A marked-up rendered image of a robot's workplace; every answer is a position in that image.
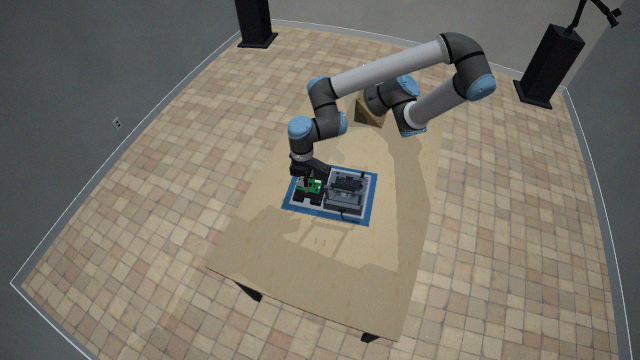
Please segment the green circuit board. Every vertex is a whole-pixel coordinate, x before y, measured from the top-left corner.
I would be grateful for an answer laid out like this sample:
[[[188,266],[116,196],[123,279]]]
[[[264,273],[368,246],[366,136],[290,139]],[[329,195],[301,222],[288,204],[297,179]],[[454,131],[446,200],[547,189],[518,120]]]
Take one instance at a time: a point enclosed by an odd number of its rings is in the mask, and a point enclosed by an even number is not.
[[[318,194],[319,194],[322,182],[323,182],[322,180],[309,178],[309,191],[308,192],[313,192],[313,193],[317,193],[318,192]],[[305,189],[303,187],[300,187],[298,185],[296,185],[295,189],[305,191]]]

